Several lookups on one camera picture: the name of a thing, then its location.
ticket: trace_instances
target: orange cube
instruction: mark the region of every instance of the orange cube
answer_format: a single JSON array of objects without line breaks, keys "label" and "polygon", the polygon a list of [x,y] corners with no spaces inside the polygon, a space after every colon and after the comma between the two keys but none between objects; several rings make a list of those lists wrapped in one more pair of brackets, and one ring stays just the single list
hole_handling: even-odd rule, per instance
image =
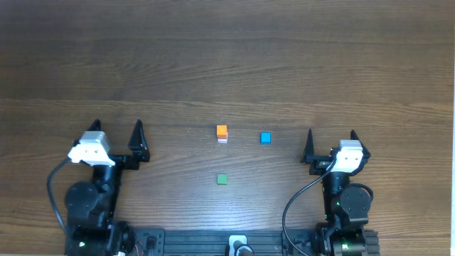
[{"label": "orange cube", "polygon": [[218,139],[228,139],[228,126],[217,125],[216,126],[216,137]]}]

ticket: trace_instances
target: blue cube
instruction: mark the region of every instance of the blue cube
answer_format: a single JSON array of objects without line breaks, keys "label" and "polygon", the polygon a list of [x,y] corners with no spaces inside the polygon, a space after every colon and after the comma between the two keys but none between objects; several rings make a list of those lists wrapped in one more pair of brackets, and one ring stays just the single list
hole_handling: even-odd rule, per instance
[{"label": "blue cube", "polygon": [[270,142],[272,142],[270,132],[261,132],[261,144],[270,144]]}]

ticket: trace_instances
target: cable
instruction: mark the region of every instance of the cable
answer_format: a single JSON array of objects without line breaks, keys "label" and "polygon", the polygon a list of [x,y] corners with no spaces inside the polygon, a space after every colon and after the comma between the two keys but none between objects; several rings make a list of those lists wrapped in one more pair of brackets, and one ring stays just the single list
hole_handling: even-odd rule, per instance
[{"label": "cable", "polygon": [[67,238],[69,237],[69,233],[63,222],[62,215],[60,214],[60,211],[58,211],[57,205],[55,204],[54,195],[52,193],[52,179],[53,179],[54,175],[69,162],[69,160],[70,159],[67,157],[67,158],[65,158],[65,160],[63,160],[61,163],[59,163],[49,174],[48,182],[47,182],[50,205],[52,206],[55,216],[57,217],[57,220],[60,223],[60,226],[62,227],[62,230],[65,233]]},{"label": "cable", "polygon": [[321,175],[319,178],[315,179],[313,182],[311,182],[310,184],[306,185],[303,189],[301,189],[299,192],[297,192],[290,200],[289,202],[286,204],[286,207],[284,208],[284,211],[283,211],[283,218],[282,218],[282,225],[283,225],[283,233],[284,235],[286,236],[287,240],[289,241],[289,243],[291,243],[291,245],[298,251],[300,252],[301,254],[303,254],[304,256],[310,256],[308,254],[306,254],[304,251],[302,251],[300,248],[297,247],[297,245],[295,245],[292,241],[291,241],[291,238],[289,237],[288,233],[287,233],[287,230],[286,230],[286,213],[287,211],[289,210],[289,207],[291,206],[292,202],[294,202],[294,200],[296,200],[296,198],[298,196],[300,196],[303,192],[305,192],[308,188],[311,188],[312,186],[314,186],[316,183],[318,183],[319,181],[321,181],[323,178],[325,178],[331,171],[332,171],[332,168],[335,166],[335,163],[336,163],[336,156],[333,157],[333,161],[332,161],[332,164],[326,169],[326,172]]},{"label": "cable", "polygon": [[371,188],[369,188],[368,186],[366,186],[364,184],[360,184],[360,183],[350,183],[349,186],[355,186],[358,188],[365,189],[370,194],[371,201],[373,202],[373,190]]}]

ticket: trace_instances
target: green cube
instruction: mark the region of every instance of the green cube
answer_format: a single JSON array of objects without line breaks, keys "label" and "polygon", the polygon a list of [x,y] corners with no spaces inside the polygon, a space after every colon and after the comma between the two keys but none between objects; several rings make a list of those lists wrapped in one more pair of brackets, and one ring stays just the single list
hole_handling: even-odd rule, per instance
[{"label": "green cube", "polygon": [[228,184],[228,175],[227,174],[218,174],[216,183],[218,185],[227,185]]}]

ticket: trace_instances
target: wooden table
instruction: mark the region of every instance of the wooden table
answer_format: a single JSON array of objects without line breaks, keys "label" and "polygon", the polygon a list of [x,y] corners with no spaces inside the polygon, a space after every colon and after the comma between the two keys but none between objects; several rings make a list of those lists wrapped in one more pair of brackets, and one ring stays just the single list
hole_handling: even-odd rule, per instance
[{"label": "wooden table", "polygon": [[[372,157],[353,180],[375,191],[367,227],[382,255],[448,255],[453,11],[450,0],[0,2],[0,252],[63,252],[46,177],[99,118],[114,151],[144,122],[153,156],[125,172],[117,208],[134,226],[279,230],[315,179],[299,163],[308,128],[319,154],[355,129]],[[91,173],[56,177],[64,214],[66,189]],[[320,187],[288,213],[290,228],[322,220]]]}]

